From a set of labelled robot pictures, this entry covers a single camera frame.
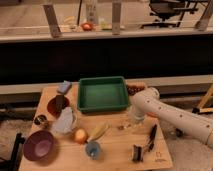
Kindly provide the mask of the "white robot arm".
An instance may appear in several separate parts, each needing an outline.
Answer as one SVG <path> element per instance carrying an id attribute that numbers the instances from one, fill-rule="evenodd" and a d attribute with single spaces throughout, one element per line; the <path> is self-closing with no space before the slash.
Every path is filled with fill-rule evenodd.
<path id="1" fill-rule="evenodd" d="M 131 104 L 135 120 L 142 120 L 145 115 L 160 118 L 213 149 L 213 120 L 161 102 L 156 88 L 136 93 Z"/>

